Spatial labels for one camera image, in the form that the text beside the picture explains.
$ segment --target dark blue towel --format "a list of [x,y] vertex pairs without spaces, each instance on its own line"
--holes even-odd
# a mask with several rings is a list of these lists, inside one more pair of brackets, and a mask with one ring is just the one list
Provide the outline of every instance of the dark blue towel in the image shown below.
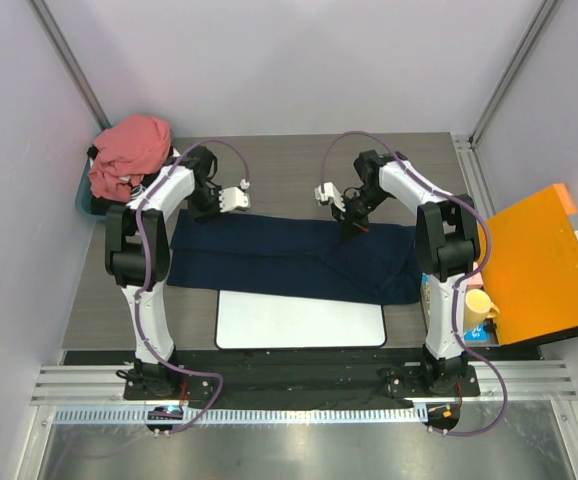
[[415,229],[370,228],[341,243],[333,221],[229,214],[199,225],[181,210],[167,283],[377,305],[417,302]]

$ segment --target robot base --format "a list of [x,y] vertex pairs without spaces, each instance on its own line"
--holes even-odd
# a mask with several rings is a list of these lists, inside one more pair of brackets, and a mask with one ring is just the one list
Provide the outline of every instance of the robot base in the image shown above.
[[433,391],[424,378],[420,365],[413,367],[392,367],[383,371],[387,380],[387,392],[391,398],[433,398],[433,397],[478,397],[480,386],[476,371],[468,366],[464,377],[454,378],[451,387],[443,393]]
[[[174,348],[169,363],[178,365]],[[163,400],[179,398],[184,376],[162,364],[143,363],[134,360],[134,368],[129,371],[118,370],[116,375],[125,382],[125,400]]]

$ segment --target blue container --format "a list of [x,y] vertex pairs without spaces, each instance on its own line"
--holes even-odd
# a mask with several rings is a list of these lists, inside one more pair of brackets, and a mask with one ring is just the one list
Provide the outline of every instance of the blue container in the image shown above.
[[94,218],[100,222],[104,222],[105,215],[94,215],[91,213],[91,182],[89,181],[89,158],[85,162],[85,169],[80,178],[80,185],[78,186],[78,193],[76,193],[76,208],[79,212],[88,217]]

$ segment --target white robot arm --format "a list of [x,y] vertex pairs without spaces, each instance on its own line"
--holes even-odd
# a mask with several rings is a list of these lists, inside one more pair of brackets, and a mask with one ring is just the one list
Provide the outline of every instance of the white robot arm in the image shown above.
[[248,185],[241,183],[241,187],[222,189],[211,183],[210,170],[216,161],[210,150],[198,147],[189,154],[184,166],[163,167],[158,178],[140,196],[107,212],[105,265],[129,303],[136,334],[136,360],[143,366],[157,367],[159,362],[136,330],[135,294],[145,279],[142,245],[127,241],[127,237],[136,233],[136,210],[144,199],[148,199],[143,207],[143,224],[151,251],[152,285],[142,293],[138,305],[141,325],[156,352],[162,358],[172,359],[175,346],[167,328],[163,299],[170,262],[165,222],[185,199],[189,202],[189,213],[199,222],[221,213],[246,210],[250,206],[249,195],[242,188]]
[[[363,152],[354,161],[354,168],[363,182],[357,193],[341,195],[332,183],[315,189],[316,200],[330,205],[332,214],[342,225],[342,237],[347,238],[369,230],[368,215],[387,198],[399,199],[414,215],[416,222],[416,258],[430,283],[431,306],[429,330],[423,347],[423,366],[427,384],[438,393],[451,390],[457,378],[464,376],[467,356],[456,340],[463,335],[465,282],[456,280],[473,269],[480,254],[476,220],[460,206],[436,192],[449,195],[432,183],[423,188],[407,172],[416,173],[404,156],[396,162],[388,155],[375,151]],[[467,195],[459,198],[469,205]],[[445,233],[445,225],[454,231]],[[456,315],[458,331],[452,327],[452,297],[457,289]]]

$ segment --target yellow cup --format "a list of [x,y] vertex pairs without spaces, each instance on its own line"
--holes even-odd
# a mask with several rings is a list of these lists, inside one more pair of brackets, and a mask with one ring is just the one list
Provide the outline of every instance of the yellow cup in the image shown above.
[[500,310],[482,290],[469,290],[465,296],[465,332],[473,330],[486,318],[496,318]]

